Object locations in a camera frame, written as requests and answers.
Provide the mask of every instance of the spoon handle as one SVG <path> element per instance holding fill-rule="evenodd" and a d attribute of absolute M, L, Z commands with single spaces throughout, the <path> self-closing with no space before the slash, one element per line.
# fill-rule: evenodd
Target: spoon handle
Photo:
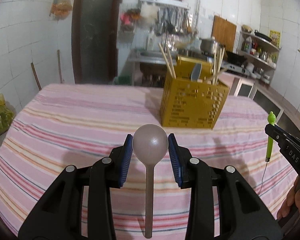
<path fill-rule="evenodd" d="M 154 167 L 146 168 L 146 232 L 145 237 L 152 237 L 153 225 L 153 186 L 154 186 Z"/>

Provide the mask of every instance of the human hand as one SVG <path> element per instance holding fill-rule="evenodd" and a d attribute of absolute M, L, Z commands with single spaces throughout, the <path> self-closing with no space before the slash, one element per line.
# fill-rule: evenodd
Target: human hand
<path fill-rule="evenodd" d="M 296 178 L 295 182 L 293 183 L 293 187 L 288 192 L 287 198 L 282 203 L 282 206 L 277 213 L 277 219 L 286 217 L 289 214 L 290 208 L 294 203 L 296 203 L 296 206 L 299 209 L 299 213 L 300 213 L 300 190 L 298 190 L 298 192 L 295 193 L 298 181 L 299 181 L 299 176 Z"/>

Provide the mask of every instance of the black cable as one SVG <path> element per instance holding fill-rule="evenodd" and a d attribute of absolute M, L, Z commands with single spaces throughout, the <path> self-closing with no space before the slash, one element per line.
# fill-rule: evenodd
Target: black cable
<path fill-rule="evenodd" d="M 252 238 L 251 240 L 257 239 L 258 237 L 264 237 L 264 238 L 266 238 L 267 240 L 270 240 L 270 239 L 269 239 L 268 237 L 266 237 L 266 236 L 256 236 L 256 237 Z"/>

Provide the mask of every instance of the green pen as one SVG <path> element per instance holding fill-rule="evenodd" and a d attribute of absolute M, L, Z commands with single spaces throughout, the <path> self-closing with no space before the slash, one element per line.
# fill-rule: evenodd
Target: green pen
<path fill-rule="evenodd" d="M 275 117 L 274 113 L 271 111 L 268 116 L 269 124 L 272 124 L 274 126 L 275 119 L 276 119 L 276 117 Z M 270 136 L 268 136 L 266 162 L 270 161 L 271 153 L 272 153 L 272 146 L 273 146 L 273 139 Z"/>

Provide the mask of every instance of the pink striped tablecloth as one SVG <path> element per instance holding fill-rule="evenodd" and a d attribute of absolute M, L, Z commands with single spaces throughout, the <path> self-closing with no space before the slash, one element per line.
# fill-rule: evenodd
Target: pink striped tablecloth
<path fill-rule="evenodd" d="M 159 123 L 161 89 L 49 85 L 22 110 L 0 148 L 0 216 L 16 235 L 45 190 L 69 164 L 93 165 L 128 133 Z M 233 165 L 258 193 L 265 168 L 267 113 L 249 98 L 229 96 L 213 130 L 164 128 L 208 165 Z M 174 181 L 169 154 L 154 170 L 153 239 L 185 238 L 190 190 Z M 127 182 L 111 190 L 117 239 L 144 239 L 145 167 L 132 155 Z M 296 173 L 274 145 L 260 194 L 273 215 Z M 87 235 L 87 195 L 82 234 Z M 216 233 L 219 230 L 215 205 Z"/>

